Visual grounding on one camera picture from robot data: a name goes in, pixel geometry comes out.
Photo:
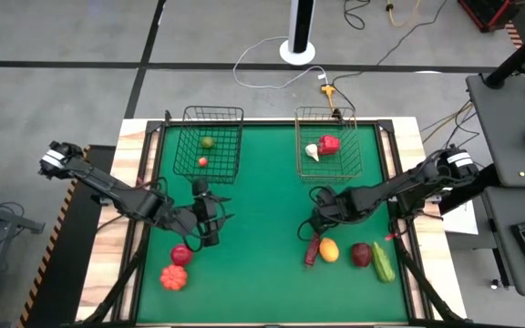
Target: concrete floor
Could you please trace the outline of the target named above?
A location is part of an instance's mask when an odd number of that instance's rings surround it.
[[[364,31],[345,24],[342,1],[318,1],[313,42],[316,62],[375,64],[405,32],[389,25],[384,0],[359,12]],[[409,2],[398,2],[398,20]],[[423,0],[419,21],[435,14],[438,0]],[[139,61],[157,0],[0,0],[0,60]],[[262,38],[287,33],[288,0],[169,0],[161,18],[151,61],[235,61]],[[278,44],[261,46],[246,62],[278,63]],[[482,35],[450,0],[433,26],[419,28],[387,60],[387,65],[496,66],[513,44],[503,31]],[[50,223],[42,235],[22,235],[0,281],[0,322],[15,322],[23,308],[67,184],[36,174],[51,140],[81,145],[117,141],[136,70],[0,68],[0,202],[14,200],[26,216]],[[330,78],[342,74],[328,72]],[[241,72],[253,84],[282,84],[295,72]],[[414,116],[424,127],[468,99],[466,75],[365,73],[338,81],[357,108],[357,116]],[[228,71],[150,70],[135,118],[174,117],[190,105],[242,107],[249,117],[290,117],[299,106],[324,106],[320,82],[312,73],[282,90],[237,85]],[[337,98],[344,106],[345,102]],[[466,128],[480,132],[471,119]],[[452,128],[426,145],[438,149]],[[459,132],[460,142],[467,134]],[[466,148],[475,160],[491,162],[482,136]],[[525,326],[525,298],[515,291],[492,291],[497,277],[485,251],[454,251],[468,316],[483,323]]]

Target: green mat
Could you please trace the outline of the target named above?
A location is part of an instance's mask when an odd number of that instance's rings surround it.
[[[363,173],[345,186],[374,185],[383,180],[372,126],[358,127]],[[190,204],[191,185],[172,172],[179,128],[168,128],[161,176],[168,179],[176,204]],[[295,168],[294,128],[245,126],[241,165],[233,185],[212,185],[232,198],[220,244],[195,254],[187,267],[187,286],[180,292],[160,284],[170,265],[171,248],[181,243],[172,232],[152,229],[140,295],[139,323],[369,323],[405,322],[404,295],[392,241],[385,241],[388,213],[381,206],[366,222],[340,226],[325,234],[335,240],[340,258],[303,265],[307,242],[296,237],[313,203]],[[382,283],[373,265],[353,266],[349,249],[356,242],[378,241],[396,270]]]

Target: green cucumber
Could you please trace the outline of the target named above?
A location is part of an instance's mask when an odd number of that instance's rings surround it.
[[[396,275],[394,274],[392,265],[390,265],[390,260],[384,250],[375,241],[372,254],[374,255],[374,267],[376,268],[378,279],[380,279],[381,282],[393,282]]]

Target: white paper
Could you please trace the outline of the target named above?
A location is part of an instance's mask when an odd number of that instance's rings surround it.
[[[445,231],[479,234],[471,200],[451,212],[445,213],[443,223],[445,223]]]

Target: metal wire basket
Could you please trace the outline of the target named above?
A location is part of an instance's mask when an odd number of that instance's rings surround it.
[[[233,183],[240,163],[243,119],[241,108],[185,108],[173,172],[189,181],[204,177],[212,183]],[[212,148],[202,146],[205,137],[213,138]],[[200,158],[206,158],[208,165],[200,167]]]
[[[362,172],[360,138],[351,108],[298,108],[295,110],[297,172],[303,182],[341,183]],[[305,153],[309,144],[319,143],[324,135],[340,140],[333,155],[320,155],[315,161]]]

